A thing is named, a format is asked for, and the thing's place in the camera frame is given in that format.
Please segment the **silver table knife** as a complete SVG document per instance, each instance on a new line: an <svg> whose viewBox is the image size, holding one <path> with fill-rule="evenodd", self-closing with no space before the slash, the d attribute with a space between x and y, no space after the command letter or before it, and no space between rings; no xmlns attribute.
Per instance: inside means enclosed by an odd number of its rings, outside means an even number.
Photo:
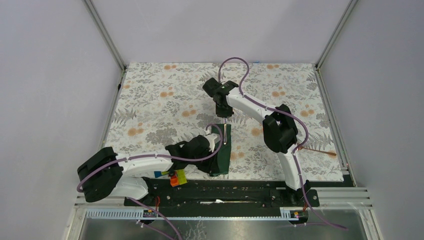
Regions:
<svg viewBox="0 0 424 240"><path fill-rule="evenodd" d="M223 118L223 144L224 145L226 145L228 142L227 123L228 123L228 119L224 117Z"/></svg>

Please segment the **dark green cloth napkin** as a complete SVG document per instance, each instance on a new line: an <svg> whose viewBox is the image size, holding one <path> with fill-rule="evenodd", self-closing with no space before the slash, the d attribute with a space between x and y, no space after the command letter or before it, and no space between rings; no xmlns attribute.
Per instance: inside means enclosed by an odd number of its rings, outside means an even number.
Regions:
<svg viewBox="0 0 424 240"><path fill-rule="evenodd" d="M223 134L223 123L217 125ZM222 144L220 150L217 153L217 159L218 159L218 167L219 167L219 174L209 174L210 177L217 177L220 175L227 175L229 173L230 169L230 159L231 159L231 152L232 152L232 139L231 139L231 130L232 125L227 123L227 144Z"/></svg>

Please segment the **colourful toy brick assembly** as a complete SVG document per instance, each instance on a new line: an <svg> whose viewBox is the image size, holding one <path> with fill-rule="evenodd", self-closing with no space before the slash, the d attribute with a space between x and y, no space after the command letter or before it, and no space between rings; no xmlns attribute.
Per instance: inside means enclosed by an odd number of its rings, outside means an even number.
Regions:
<svg viewBox="0 0 424 240"><path fill-rule="evenodd" d="M169 171L154 171L154 177L160 178L167 176L170 180L170 185L172 187L177 187L181 185L185 185L188 183L188 180L185 175L185 171L183 169L178 169L173 172Z"/></svg>

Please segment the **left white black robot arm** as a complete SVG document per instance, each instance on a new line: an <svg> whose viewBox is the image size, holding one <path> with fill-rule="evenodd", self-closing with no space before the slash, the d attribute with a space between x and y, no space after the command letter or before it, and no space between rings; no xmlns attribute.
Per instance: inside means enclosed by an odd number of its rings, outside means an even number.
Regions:
<svg viewBox="0 0 424 240"><path fill-rule="evenodd" d="M198 135L190 141L171 144L163 150L140 154L116 153L111 146L104 147L77 168L79 184L88 203L107 197L129 197L148 206L155 200L145 177L138 175L167 172L174 174L188 165L204 164L214 160L222 146L217 133Z"/></svg>

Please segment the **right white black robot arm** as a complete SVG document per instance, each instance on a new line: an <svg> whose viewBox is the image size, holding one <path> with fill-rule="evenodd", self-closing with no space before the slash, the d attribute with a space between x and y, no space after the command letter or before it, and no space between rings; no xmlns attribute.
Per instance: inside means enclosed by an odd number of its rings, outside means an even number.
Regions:
<svg viewBox="0 0 424 240"><path fill-rule="evenodd" d="M307 199L308 180L303 176L297 151L299 149L296 121L288 106L282 104L268 107L257 99L240 93L239 85L227 81L219 83L214 78L207 80L202 89L215 102L219 118L229 118L237 109L262 124L265 145L276 153L283 169L287 190L287 201L293 206Z"/></svg>

